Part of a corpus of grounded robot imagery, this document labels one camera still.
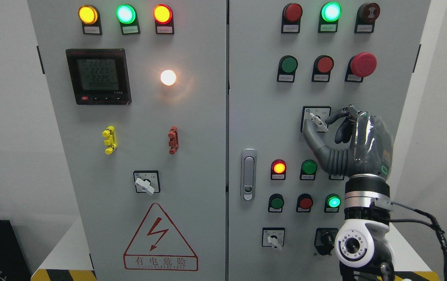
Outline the gray robotic right hand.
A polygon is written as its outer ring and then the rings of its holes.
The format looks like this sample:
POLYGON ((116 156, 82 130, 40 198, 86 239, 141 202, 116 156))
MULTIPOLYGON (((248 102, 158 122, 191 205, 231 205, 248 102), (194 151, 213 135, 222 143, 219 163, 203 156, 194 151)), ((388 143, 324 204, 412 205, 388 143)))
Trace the gray robotic right hand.
POLYGON ((345 118, 334 142, 350 143, 347 149, 331 148, 316 131, 312 121, 303 122, 303 135, 319 166, 327 174, 352 177, 373 174, 387 179, 392 165, 394 138, 381 117, 348 105, 325 121, 327 125, 345 118))

